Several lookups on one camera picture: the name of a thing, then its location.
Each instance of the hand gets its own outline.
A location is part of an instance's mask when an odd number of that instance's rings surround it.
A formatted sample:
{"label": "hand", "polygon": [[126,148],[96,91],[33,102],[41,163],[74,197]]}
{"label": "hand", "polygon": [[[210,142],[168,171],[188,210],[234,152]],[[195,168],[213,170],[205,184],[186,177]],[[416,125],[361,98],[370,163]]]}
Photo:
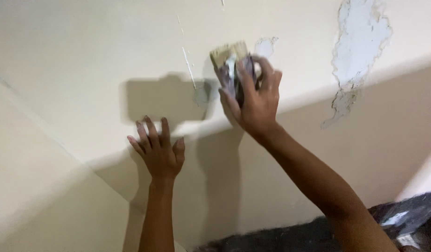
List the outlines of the hand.
{"label": "hand", "polygon": [[259,63],[262,70],[262,84],[258,91],[254,88],[253,79],[245,68],[240,62],[236,63],[237,75],[245,95],[242,109],[226,90],[223,90],[223,93],[236,121],[246,132],[258,140],[277,125],[276,111],[282,72],[274,70],[266,58],[253,56],[253,61]]}
{"label": "hand", "polygon": [[174,180],[185,161],[185,143],[180,138],[173,146],[170,145],[169,124],[166,118],[161,119],[162,133],[158,136],[155,125],[148,116],[144,121],[149,129],[147,136],[144,126],[136,121],[140,141],[137,142],[131,135],[127,136],[135,151],[140,154],[147,166],[152,181]]}

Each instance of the left hand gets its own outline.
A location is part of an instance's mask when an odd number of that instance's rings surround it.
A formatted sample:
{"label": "left hand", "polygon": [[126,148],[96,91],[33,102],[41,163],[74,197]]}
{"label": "left hand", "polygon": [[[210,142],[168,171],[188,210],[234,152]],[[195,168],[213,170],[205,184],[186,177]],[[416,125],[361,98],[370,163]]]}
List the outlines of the left hand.
{"label": "left hand", "polygon": [[149,135],[147,136],[142,123],[136,121],[140,141],[136,141],[131,135],[127,136],[127,139],[144,160],[153,181],[174,180],[185,161],[184,139],[180,138],[171,146],[169,124],[165,117],[161,119],[161,135],[158,135],[155,125],[148,116],[144,117],[144,121]]}

